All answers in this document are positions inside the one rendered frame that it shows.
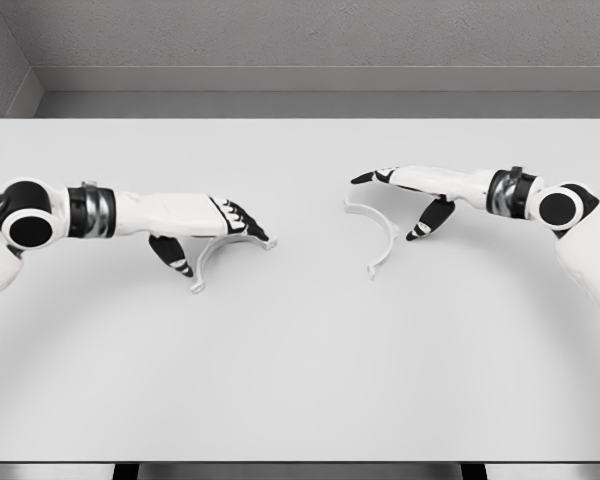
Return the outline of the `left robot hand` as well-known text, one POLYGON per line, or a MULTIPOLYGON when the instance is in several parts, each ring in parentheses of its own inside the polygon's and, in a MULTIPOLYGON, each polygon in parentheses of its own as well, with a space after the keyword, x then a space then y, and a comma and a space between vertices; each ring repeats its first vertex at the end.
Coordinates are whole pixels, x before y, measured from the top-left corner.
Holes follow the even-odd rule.
POLYGON ((192 278, 178 237, 221 238, 231 234, 270 240, 265 230, 240 205, 206 194, 179 195, 176 201, 158 198, 152 212, 141 215, 140 226, 150 235, 149 244, 158 257, 171 269, 192 278))

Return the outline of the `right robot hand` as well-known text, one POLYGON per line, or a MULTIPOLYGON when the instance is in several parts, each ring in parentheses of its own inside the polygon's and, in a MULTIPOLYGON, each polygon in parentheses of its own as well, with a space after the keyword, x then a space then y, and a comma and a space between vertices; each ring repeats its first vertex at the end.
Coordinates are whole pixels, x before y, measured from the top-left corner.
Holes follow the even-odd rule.
POLYGON ((471 184, 469 174, 447 169, 395 167, 363 173, 351 180, 352 184, 367 182, 386 183, 434 196, 417 224, 406 235, 407 241, 424 238, 436 231, 455 211, 455 201, 458 199, 478 209, 486 205, 486 194, 482 188, 471 184))

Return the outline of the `white table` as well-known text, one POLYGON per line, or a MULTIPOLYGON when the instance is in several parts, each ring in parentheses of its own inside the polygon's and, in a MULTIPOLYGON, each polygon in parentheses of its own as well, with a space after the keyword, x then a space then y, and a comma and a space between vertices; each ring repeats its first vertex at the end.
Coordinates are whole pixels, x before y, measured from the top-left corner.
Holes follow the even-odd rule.
POLYGON ((31 176, 229 198, 277 238, 206 287, 146 238, 66 239, 0 293, 0 461, 600 461, 600 312, 534 222, 352 185, 396 165, 514 165, 600 192, 600 120, 0 119, 31 176))

